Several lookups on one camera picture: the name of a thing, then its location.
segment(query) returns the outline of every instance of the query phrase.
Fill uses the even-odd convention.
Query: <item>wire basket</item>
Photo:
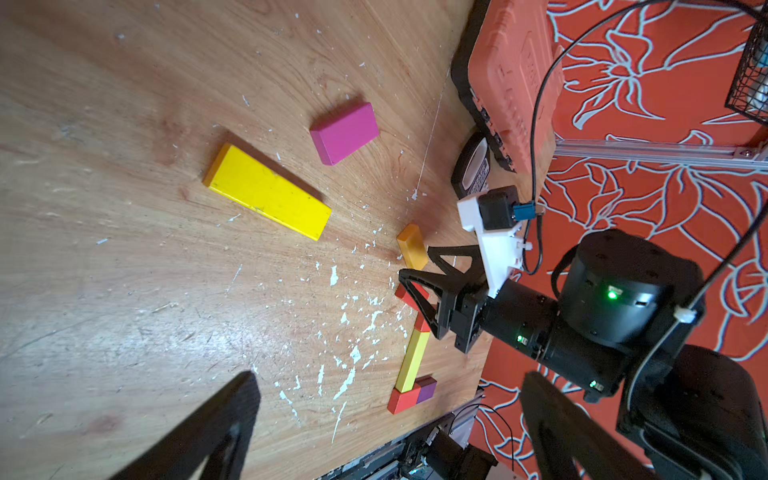
[[[762,23],[752,27],[725,106],[768,126],[768,31]]]

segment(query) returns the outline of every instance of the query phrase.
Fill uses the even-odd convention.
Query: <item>wooden block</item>
[[[401,393],[398,389],[392,389],[392,395],[389,397],[389,404],[386,409],[393,415],[413,407],[419,401],[419,386],[414,386],[408,392]]]
[[[408,342],[406,357],[400,366],[400,374],[397,375],[395,388],[400,392],[408,392],[413,388],[416,380],[416,374],[419,372],[419,365],[422,363],[424,351],[427,348],[427,341],[431,333],[419,332],[417,329],[411,333],[411,341]]]
[[[423,269],[429,263],[427,249],[424,248],[422,231],[415,223],[411,223],[397,236],[397,244],[400,245],[402,258],[408,268]]]
[[[420,379],[416,379],[415,385],[419,387],[419,399],[416,400],[416,403],[421,403],[435,395],[437,380],[431,376],[423,376]]]
[[[429,292],[424,290],[424,287],[419,285],[418,283],[414,282],[413,286],[416,287],[416,289],[421,293],[424,298],[429,300]],[[400,286],[397,287],[397,290],[395,290],[395,296],[406,303],[406,305],[410,306],[413,309],[418,310],[419,308],[416,305],[416,301],[413,299],[410,293],[406,290],[405,286],[403,286],[402,283],[400,283]]]
[[[419,332],[424,333],[432,333],[432,329],[429,328],[429,324],[427,323],[427,319],[424,318],[424,316],[419,312],[419,314],[416,316],[416,323],[413,326],[414,330],[418,330]]]
[[[336,165],[379,136],[371,104],[360,105],[339,118],[310,130],[320,161]]]
[[[203,184],[312,240],[331,216],[330,207],[232,144],[221,149]]]

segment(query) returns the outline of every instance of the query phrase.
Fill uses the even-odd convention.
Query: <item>black cable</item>
[[[485,404],[485,403],[471,403],[469,405],[465,405],[462,409],[460,409],[458,411],[458,413],[456,413],[456,415],[453,417],[453,420],[451,420],[451,425],[448,427],[448,434],[451,435],[453,433],[453,422],[456,421],[456,419],[458,418],[459,415],[462,414],[462,412],[464,412],[466,409],[470,409],[472,407],[481,407],[481,406],[485,407],[487,409],[491,409],[496,415],[498,415],[498,417],[500,419],[502,419],[502,422],[504,422],[504,424],[509,429],[509,452],[510,452],[510,460],[512,462],[512,471],[514,472],[515,471],[515,436],[512,433],[512,427],[509,426],[509,424],[507,423],[506,419],[504,417],[502,417],[502,414],[499,413],[492,406],[490,406],[488,404]]]
[[[535,275],[536,272],[538,272],[538,269],[541,268],[541,265],[544,263],[544,244],[541,242],[543,238],[543,232],[542,232],[542,221],[544,219],[543,215],[537,215],[536,216],[536,242],[538,243],[538,261],[536,262],[536,267],[533,270],[528,269],[528,261],[525,257],[526,250],[523,249],[523,271],[525,271],[528,275]],[[528,223],[525,225],[525,233],[523,233],[523,242],[528,241],[528,229],[531,226],[531,222],[533,220],[529,220]]]
[[[715,270],[712,270],[712,273],[707,277],[706,280],[704,280],[704,283],[701,284],[699,287],[699,290],[696,291],[696,293],[691,296],[690,301],[687,303],[687,306],[685,307],[688,310],[693,310],[697,303],[701,300],[701,297],[704,296],[704,294],[707,292],[707,290],[712,286],[712,284],[715,282],[717,277],[720,276],[720,274],[723,273],[723,271],[726,269],[728,265],[730,265],[731,262],[733,262],[733,259],[736,258],[736,255],[741,252],[741,250],[744,248],[744,246],[752,240],[752,237],[754,237],[755,233],[760,228],[760,225],[763,223],[763,221],[768,217],[768,200],[763,205],[763,208],[760,209],[760,212],[757,214],[757,217],[755,217],[755,220],[752,222],[750,227],[744,232],[744,235],[739,239],[738,243],[733,246],[731,251],[726,255],[726,257],[723,259],[722,262],[715,268]],[[659,350],[661,345],[667,341],[667,338],[672,334],[672,332],[677,328],[677,326],[680,325],[680,320],[676,320],[670,327],[667,329],[666,332],[664,332],[664,335],[659,339],[658,342],[654,344],[654,346],[648,350],[648,353],[643,358],[643,361],[640,363],[640,365],[637,367],[637,370],[635,370],[635,374],[632,376],[632,380],[630,381],[629,386],[627,387],[627,411],[631,411],[632,406],[632,395],[634,393],[634,387],[637,384],[637,379],[640,377],[640,372],[643,371],[645,366],[650,361],[651,357],[654,356],[656,351]]]
[[[538,189],[536,188],[536,147],[535,147],[536,117],[538,117],[538,108],[539,108],[539,105],[541,104],[541,98],[544,96],[544,89],[547,86],[547,81],[552,76],[552,73],[554,72],[554,70],[563,61],[563,58],[565,58],[566,55],[571,53],[571,50],[573,50],[576,45],[580,44],[587,36],[594,33],[598,28],[607,24],[611,20],[614,20],[615,18],[618,18],[623,14],[627,12],[631,12],[632,10],[635,10],[637,8],[643,8],[648,5],[655,5],[657,3],[668,3],[672,1],[674,0],[644,0],[643,2],[634,3],[632,5],[629,5],[627,7],[624,7],[620,10],[615,11],[614,13],[610,14],[608,17],[603,18],[598,23],[588,28],[587,31],[585,31],[578,38],[576,38],[576,40],[574,40],[568,47],[566,47],[565,50],[563,50],[563,52],[560,53],[560,55],[552,62],[552,65],[550,65],[549,69],[547,70],[547,73],[544,75],[544,78],[542,78],[541,80],[541,86],[538,89],[538,93],[536,95],[536,102],[534,103],[534,106],[533,106],[533,118],[531,119],[530,147],[531,147],[531,203],[532,204],[534,205],[536,204],[536,200],[538,196],[538,192],[537,192]],[[762,22],[763,25],[765,25],[768,28],[768,22],[766,22],[764,14],[762,12],[758,12],[754,8],[750,7],[749,5],[743,4],[738,0],[712,0],[712,1],[740,10],[742,13],[745,13],[750,17],[754,18],[756,22]],[[538,264],[536,265],[536,268],[532,270],[532,273],[529,272],[528,268],[526,267],[527,263],[525,262],[525,250],[523,250],[523,266],[524,266],[525,272],[528,273],[529,275],[533,275],[534,273],[538,272],[538,269],[541,266],[541,263],[544,259],[544,246],[541,244],[541,234],[540,234],[541,215],[536,216],[536,222],[537,222],[539,260],[538,260]],[[525,242],[528,241],[528,227],[525,228],[523,241]]]
[[[554,293],[554,299],[560,298],[560,289],[558,289],[558,278],[565,270],[565,267],[571,264],[576,258],[576,250],[578,250],[578,244],[571,247],[571,249],[565,252],[565,255],[560,259],[560,262],[552,270],[552,276],[549,278],[549,283],[552,285],[552,293]]]
[[[723,273],[723,270],[726,269],[728,265],[730,265],[731,262],[733,262],[733,259],[736,258],[736,255],[738,255],[741,250],[744,248],[744,246],[752,240],[752,237],[760,228],[760,224],[763,223],[763,221],[766,219],[766,216],[768,216],[768,200],[763,205],[763,208],[760,209],[760,212],[757,214],[757,217],[755,217],[755,220],[752,222],[752,225],[750,225],[750,228],[744,232],[744,235],[739,240],[739,243],[737,243],[735,246],[733,246],[733,249],[728,253],[728,255],[723,259],[722,262],[720,262],[720,265],[715,268],[715,270],[712,270],[712,273],[707,277],[706,280],[704,280],[704,283],[702,283],[699,290],[691,297],[690,302],[688,302],[688,305],[686,308],[689,310],[693,310],[697,303],[699,303],[699,300],[701,300],[701,297],[704,296],[704,294],[707,292],[707,290],[712,286],[714,281],[717,279],[717,277],[720,276],[721,273]]]

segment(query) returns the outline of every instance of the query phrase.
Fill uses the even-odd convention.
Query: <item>blue connector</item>
[[[516,222],[531,220],[536,218],[536,204],[528,202],[527,204],[515,205],[512,207],[512,212],[515,214]]]

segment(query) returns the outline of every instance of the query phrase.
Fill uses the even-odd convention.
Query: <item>purple block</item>
[[[373,105],[363,104],[310,130],[320,160],[336,165],[379,136]]]
[[[425,400],[431,399],[432,396],[435,395],[435,390],[437,389],[437,380],[433,379],[431,376],[416,379],[415,383],[421,387],[421,390],[419,391],[419,398],[416,400],[417,405],[421,402],[424,402]]]

